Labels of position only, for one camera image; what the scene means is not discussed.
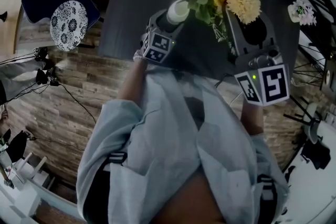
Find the light blue shirt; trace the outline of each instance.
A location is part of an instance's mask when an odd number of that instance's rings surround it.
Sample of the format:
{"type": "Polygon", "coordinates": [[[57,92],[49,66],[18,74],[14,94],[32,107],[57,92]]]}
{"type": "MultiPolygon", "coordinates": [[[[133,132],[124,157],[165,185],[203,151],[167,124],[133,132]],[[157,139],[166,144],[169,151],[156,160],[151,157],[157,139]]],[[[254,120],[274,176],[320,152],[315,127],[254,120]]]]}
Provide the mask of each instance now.
{"type": "Polygon", "coordinates": [[[85,149],[77,180],[78,209],[108,155],[127,151],[123,165],[109,164],[110,224],[149,223],[186,180],[203,167],[227,223],[257,223],[265,174],[275,181],[281,213],[287,182],[264,142],[250,137],[217,90],[204,78],[177,81],[167,70],[148,71],[141,107],[131,101],[107,102],[85,149]],[[198,129],[186,104],[203,102],[198,129]]]}

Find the black tabletop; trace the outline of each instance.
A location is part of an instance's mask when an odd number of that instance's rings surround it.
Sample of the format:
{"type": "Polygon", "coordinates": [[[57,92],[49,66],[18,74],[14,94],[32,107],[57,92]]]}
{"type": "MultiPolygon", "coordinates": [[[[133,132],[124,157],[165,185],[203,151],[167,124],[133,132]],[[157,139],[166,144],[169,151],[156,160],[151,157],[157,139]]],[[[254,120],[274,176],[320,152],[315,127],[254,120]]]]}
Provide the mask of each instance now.
{"type": "MultiPolygon", "coordinates": [[[[99,44],[99,55],[132,59],[148,19],[175,0],[110,0],[99,44]]],[[[292,73],[298,49],[298,24],[291,22],[287,6],[294,0],[261,0],[261,10],[274,25],[276,43],[292,73]]],[[[193,11],[177,38],[177,45],[164,66],[220,79],[239,70],[228,60],[228,47],[217,42],[211,27],[195,18],[193,11]]]]}

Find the dark table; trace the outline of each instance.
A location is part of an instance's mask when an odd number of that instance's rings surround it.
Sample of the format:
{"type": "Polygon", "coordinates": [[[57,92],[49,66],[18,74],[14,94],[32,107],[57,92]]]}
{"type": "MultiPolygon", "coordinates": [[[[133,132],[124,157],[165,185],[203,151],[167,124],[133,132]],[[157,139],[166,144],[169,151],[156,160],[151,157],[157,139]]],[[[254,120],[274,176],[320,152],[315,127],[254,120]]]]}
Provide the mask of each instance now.
{"type": "MultiPolygon", "coordinates": [[[[132,59],[148,19],[175,0],[110,0],[101,33],[101,56],[132,59]]],[[[261,0],[261,9],[274,25],[276,42],[292,74],[299,41],[299,24],[291,22],[287,6],[294,0],[261,0]]],[[[239,70],[228,60],[228,47],[217,42],[212,27],[195,18],[192,11],[164,66],[220,79],[239,70]]]]}

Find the black and white cushion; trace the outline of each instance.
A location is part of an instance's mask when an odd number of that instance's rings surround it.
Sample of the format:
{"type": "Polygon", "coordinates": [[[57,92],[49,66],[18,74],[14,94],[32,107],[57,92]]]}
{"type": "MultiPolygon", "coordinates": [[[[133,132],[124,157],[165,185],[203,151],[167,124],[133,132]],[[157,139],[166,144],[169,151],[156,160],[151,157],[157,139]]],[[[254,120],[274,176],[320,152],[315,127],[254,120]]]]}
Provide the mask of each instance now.
{"type": "Polygon", "coordinates": [[[85,36],[88,16],[78,1],[61,4],[51,17],[50,33],[56,46],[63,51],[75,49],[85,36]]]}

